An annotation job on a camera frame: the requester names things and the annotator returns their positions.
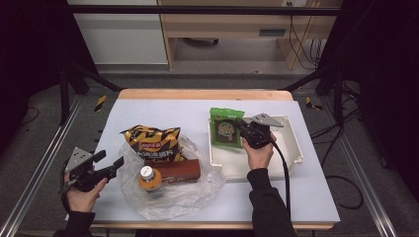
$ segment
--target brown box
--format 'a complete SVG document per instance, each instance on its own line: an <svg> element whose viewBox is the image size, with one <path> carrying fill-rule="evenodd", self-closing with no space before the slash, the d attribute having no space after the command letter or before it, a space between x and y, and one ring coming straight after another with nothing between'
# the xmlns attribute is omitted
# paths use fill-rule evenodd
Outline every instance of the brown box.
<svg viewBox="0 0 419 237"><path fill-rule="evenodd" d="M158 170L163 182L195 182L201 176L199 160L184 160L180 162L155 163L145 160L144 165Z"/></svg>

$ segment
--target wooden table edge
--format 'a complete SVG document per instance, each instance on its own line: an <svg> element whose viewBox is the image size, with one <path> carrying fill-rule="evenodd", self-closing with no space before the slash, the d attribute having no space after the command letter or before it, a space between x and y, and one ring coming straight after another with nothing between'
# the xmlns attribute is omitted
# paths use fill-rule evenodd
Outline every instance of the wooden table edge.
<svg viewBox="0 0 419 237"><path fill-rule="evenodd" d="M328 230L334 223L296 223L295 230ZM94 221L93 228L121 228L121 229L253 229L252 222L177 222L177 221L149 221L149 222L112 222Z"/></svg>
<svg viewBox="0 0 419 237"><path fill-rule="evenodd" d="M254 89L124 89L118 99L292 101L293 96L288 91Z"/></svg>

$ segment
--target snack bag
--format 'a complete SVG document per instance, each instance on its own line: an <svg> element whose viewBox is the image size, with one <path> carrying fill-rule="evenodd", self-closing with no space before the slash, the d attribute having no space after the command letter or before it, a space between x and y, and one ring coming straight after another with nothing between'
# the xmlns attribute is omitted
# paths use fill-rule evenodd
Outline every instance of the snack bag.
<svg viewBox="0 0 419 237"><path fill-rule="evenodd" d="M244 112L211 108L209 113L211 144L241 148L240 130L236 129L234 121L242 119Z"/></svg>
<svg viewBox="0 0 419 237"><path fill-rule="evenodd" d="M121 133L135 153L144 160L154 162L183 161L178 142L180 127L158 129L137 125Z"/></svg>

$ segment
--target black sleeve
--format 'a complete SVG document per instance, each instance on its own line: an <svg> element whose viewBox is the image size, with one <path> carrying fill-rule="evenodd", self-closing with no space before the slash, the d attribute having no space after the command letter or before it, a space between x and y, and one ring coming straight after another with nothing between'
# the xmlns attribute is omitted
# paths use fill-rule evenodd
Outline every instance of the black sleeve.
<svg viewBox="0 0 419 237"><path fill-rule="evenodd" d="M93 212L70 211L65 230L58 230L53 237L91 237L90 225L95 218Z"/></svg>
<svg viewBox="0 0 419 237"><path fill-rule="evenodd" d="M247 174L253 188L249 197L253 205L253 229L258 237L295 237L287 208L276 188L272 188L268 169L255 169Z"/></svg>

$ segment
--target tape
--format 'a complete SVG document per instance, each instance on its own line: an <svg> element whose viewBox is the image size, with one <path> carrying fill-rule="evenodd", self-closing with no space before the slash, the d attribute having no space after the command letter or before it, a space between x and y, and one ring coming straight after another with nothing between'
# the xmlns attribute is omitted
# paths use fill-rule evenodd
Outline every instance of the tape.
<svg viewBox="0 0 419 237"><path fill-rule="evenodd" d="M322 106L315 106L314 104L312 104L311 99L309 97L305 97L305 105L310 109L315 109L317 111L323 111L323 107Z"/></svg>
<svg viewBox="0 0 419 237"><path fill-rule="evenodd" d="M102 106L105 103L105 100L106 96L101 96L101 98L99 98L98 104L96 105L94 112L99 112L101 110Z"/></svg>

